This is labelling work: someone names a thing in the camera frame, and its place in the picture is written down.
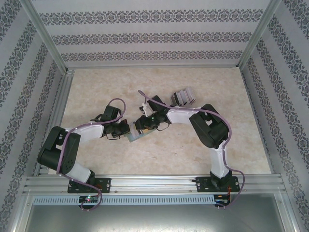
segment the metal extrusion bar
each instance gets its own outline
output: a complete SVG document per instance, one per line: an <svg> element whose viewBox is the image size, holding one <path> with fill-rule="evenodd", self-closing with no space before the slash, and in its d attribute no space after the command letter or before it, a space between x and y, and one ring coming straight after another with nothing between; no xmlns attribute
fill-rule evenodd
<svg viewBox="0 0 309 232"><path fill-rule="evenodd" d="M192 182L197 176L209 175L97 175L96 177L112 179L110 193L104 195L224 194L222 192L198 193L196 183ZM241 175L236 176L241 185ZM28 177L23 195L71 195L67 193L68 183L68 179L58 175ZM286 192L280 174L249 174L246 175L242 194L280 192Z"/></svg>

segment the aluminum frame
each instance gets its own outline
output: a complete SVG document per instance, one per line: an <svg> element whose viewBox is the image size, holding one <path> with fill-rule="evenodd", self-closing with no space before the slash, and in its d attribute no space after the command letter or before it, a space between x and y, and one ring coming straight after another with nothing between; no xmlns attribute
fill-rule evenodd
<svg viewBox="0 0 309 232"><path fill-rule="evenodd" d="M216 195L222 192L198 193L197 176L209 175L97 175L100 178L111 178L110 193L103 196L138 196L138 195ZM242 176L236 175L239 184ZM20 204L16 211L11 232L24 232L36 196L85 196L86 194L67 193L69 180L58 175L42 174L29 176L26 179ZM248 174L241 194L274 194L278 211L286 232L298 232L299 227L286 193L280 174Z"/></svg>

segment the wall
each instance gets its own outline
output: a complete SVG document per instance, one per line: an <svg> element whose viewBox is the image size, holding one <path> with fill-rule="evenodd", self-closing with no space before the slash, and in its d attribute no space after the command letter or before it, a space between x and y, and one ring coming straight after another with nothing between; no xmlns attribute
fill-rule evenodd
<svg viewBox="0 0 309 232"><path fill-rule="evenodd" d="M0 232L32 175L62 74L20 2L0 3Z"/></svg>
<svg viewBox="0 0 309 232"><path fill-rule="evenodd" d="M269 0L34 0L68 67L236 65Z"/></svg>
<svg viewBox="0 0 309 232"><path fill-rule="evenodd" d="M309 1L280 3L242 70L273 169L309 230Z"/></svg>

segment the purple cable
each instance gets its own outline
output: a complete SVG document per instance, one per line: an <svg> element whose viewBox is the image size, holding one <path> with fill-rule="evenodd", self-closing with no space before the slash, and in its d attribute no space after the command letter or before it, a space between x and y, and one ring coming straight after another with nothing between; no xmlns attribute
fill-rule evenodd
<svg viewBox="0 0 309 232"><path fill-rule="evenodd" d="M57 174L60 174L60 167L61 167L61 163L62 163L62 159L63 159L63 154L64 154L64 151L65 151L65 148L66 148L66 144L67 144L69 135L70 135L71 133L73 133L75 130L77 130L77 129L79 129L79 128L87 127L87 126L90 126L90 125L102 125L102 124L112 123L112 122L116 122L116 121L118 121L119 119L122 118L122 116L123 116L123 115L125 114L125 112L126 112L126 103L125 103L125 101L122 100L121 98L114 98L114 99L112 99L112 100L108 103L108 105L110 105L114 100L120 100L120 101L122 101L122 103L124 104L124 110L123 110L123 112L120 114L119 117L117 117L117 118L115 118L115 119L113 119L113 120L110 120L110 121L106 121L106 122L88 122L88 123L79 125L78 127L75 127L75 128L73 128L73 129L71 129L71 130L67 133L66 137L64 138L63 145L62 145L62 150L61 150L60 157L59 157L59 162L58 162L58 166L57 166L57 170L56 170L56 173L57 173ZM69 176L67 176L67 175L64 175L64 174L60 174L60 175L66 177L67 179L70 179L70 180L72 180L72 181L75 181L75 182L77 182L77 183L79 183L79 184L81 184L81 185L85 185L85 186L87 186L87 187L91 187L91 188L95 189L96 191L98 191L98 195L100 195L100 200L99 200L99 202L98 202L95 206L93 206L91 209L87 209L87 211L94 210L95 208L97 208L97 207L101 204L101 202L102 202L102 192L101 192L101 190L100 190L99 188L97 188L97 187L95 187L95 186L93 186L93 185L90 185L90 184L81 182L81 181L79 181L79 180L74 180L73 178L71 178L71 177L69 177Z"/></svg>
<svg viewBox="0 0 309 232"><path fill-rule="evenodd" d="M238 199L238 197L240 196L240 193L241 193L241 191L242 191L242 189L243 189L243 187L244 187L244 184L245 184L245 174L244 174L242 171L240 171L240 170L236 170L236 169L230 168L230 167L227 165L227 163L226 163L226 159L225 159L225 147L226 147L227 143L231 140L231 137L232 137L232 128L231 128L230 124L228 123L228 121L227 121L224 117L222 117L220 114L217 114L216 112L213 112L213 111L210 111L210 110L195 109L195 108L184 108L184 107L180 107L180 108L178 108L178 107L171 107L171 106L162 104L162 103L160 103L160 102L158 102L158 101L155 101L155 100L151 99L150 97L146 96L146 94L144 94L141 90L139 90L139 93L140 93L144 98L146 98L146 99L148 99L148 100L150 100L150 101L152 101L152 102L154 102L154 103L156 103L156 104L162 105L162 106L164 106L164 107L166 107L166 108L168 108L168 109L175 109L175 110L182 109L182 110L187 110L187 111L190 111L190 112L191 112L191 111L195 111L195 112L205 112L205 113L208 113L208 114L217 116L218 118L220 118L220 119L226 124L226 126L228 127L229 135L228 135L228 138L227 138L226 142L225 142L225 143L223 144L223 146L222 146L222 150L223 150L223 151L222 151L223 163L224 163L224 165L226 166L226 168L227 168L228 170L230 170L230 171L232 171L232 172L240 173L240 174L242 175L242 178L243 178L243 181L242 181L242 184L241 184L241 187L240 187L240 189L239 189L238 194L236 195L235 199L234 199L229 205L226 206L226 208L229 207L229 206L231 206L231 205Z"/></svg>

